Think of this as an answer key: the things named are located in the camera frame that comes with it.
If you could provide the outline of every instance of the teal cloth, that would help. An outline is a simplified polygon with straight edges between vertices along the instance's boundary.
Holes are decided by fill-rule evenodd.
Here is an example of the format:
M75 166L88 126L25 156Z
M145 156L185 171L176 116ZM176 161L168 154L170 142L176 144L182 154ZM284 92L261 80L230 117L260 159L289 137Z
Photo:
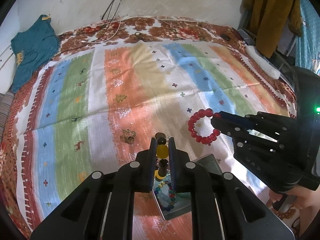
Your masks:
M296 43L296 66L320 75L320 17L309 0L300 0L302 36Z
M11 48L17 56L22 52L22 62L12 82L12 91L16 93L31 78L32 74L58 52L60 41L50 25L51 19L42 20L46 15L40 15L38 20L25 32L17 33L11 40Z

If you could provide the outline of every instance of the bed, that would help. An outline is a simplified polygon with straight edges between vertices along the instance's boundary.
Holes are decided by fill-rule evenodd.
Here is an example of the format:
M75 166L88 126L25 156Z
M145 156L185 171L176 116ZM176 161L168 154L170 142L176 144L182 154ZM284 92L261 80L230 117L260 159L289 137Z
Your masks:
M191 160L213 153L266 203L268 189L233 158L231 139L199 144L187 122L209 107L294 118L290 86L267 76L230 27L168 17L106 25L60 35L59 53L14 97L0 149L0 192L23 235L29 238L93 171L114 172L134 160L156 132L174 137ZM209 118L196 130L210 134ZM294 208L276 214L290 226L298 217ZM191 239L191 231L191 213L163 220L151 193L135 195L133 239Z

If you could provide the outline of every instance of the small tray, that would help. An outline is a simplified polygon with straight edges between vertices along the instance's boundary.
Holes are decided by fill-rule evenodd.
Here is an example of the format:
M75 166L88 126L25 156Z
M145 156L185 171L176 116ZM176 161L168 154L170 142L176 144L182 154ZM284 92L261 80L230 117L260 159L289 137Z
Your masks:
M203 166L204 168L206 168L206 170L208 172L219 174L219 175L222 174L222 170L221 170L221 168L220 168L220 166L219 166L218 162L216 161L216 158L214 157L213 154L208 154L204 157L201 157L201 158L195 160L194 162ZM166 181L166 180L171 182L170 171L168 172L165 179L163 179L163 181ZM191 211L191 195L190 195L190 193L175 193L176 200L175 200L174 208L170 211L162 211L160 209L160 206L156 200L156 195L154 193L154 191L156 190L156 187L158 187L159 183L160 182L154 180L154 184L152 187L152 195L153 195L153 199L156 202L156 206L157 206L161 216L163 217L163 219L170 220L170 219L179 217L179 216ZM164 207L166 207L168 205L168 202L170 202L169 197L168 197L168 191L169 191L169 187L167 185L164 185L158 194L158 198Z

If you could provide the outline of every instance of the blue stripe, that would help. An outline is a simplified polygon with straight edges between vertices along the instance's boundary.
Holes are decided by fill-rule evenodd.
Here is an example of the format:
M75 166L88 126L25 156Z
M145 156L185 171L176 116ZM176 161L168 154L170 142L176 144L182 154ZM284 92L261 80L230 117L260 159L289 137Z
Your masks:
M170 51L176 63L189 74L196 86L204 92L209 106L214 112L225 111L237 114L232 101L219 87L211 74L202 68L202 65L194 55L189 53L178 43L163 46Z
M38 127L35 130L37 136L36 152L38 153L36 160L37 186L44 217L48 216L62 201L56 187L55 129L53 124L57 120L60 92L70 63L71 60L66 60L54 67L42 103L42 110L39 114Z

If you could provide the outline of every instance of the multicolored bead bracelet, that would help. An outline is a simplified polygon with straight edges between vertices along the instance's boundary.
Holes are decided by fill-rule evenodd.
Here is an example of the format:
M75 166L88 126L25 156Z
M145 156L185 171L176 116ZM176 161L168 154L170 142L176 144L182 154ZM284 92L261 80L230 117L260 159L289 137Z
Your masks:
M169 197L170 197L170 200L171 200L171 202L168 204L167 207L164 207L164 206L160 203L160 200L159 200L159 198L158 198L159 191L161 191L161 188L162 188L164 185L168 185L168 187L169 187L169 191L168 191L168 192L169 192ZM158 201L159 207L160 207L160 209L161 209L162 211L170 211L170 210L172 210L172 209L174 208L174 204L175 204L175 200L176 200L175 196L176 196L176 195L174 194L173 186L172 186L172 184L171 184L170 181L168 181L168 180L166 180L165 182L162 181L162 182L158 185L158 187L156 187L156 190L154 191L154 193L155 193L156 199L157 199L157 201Z

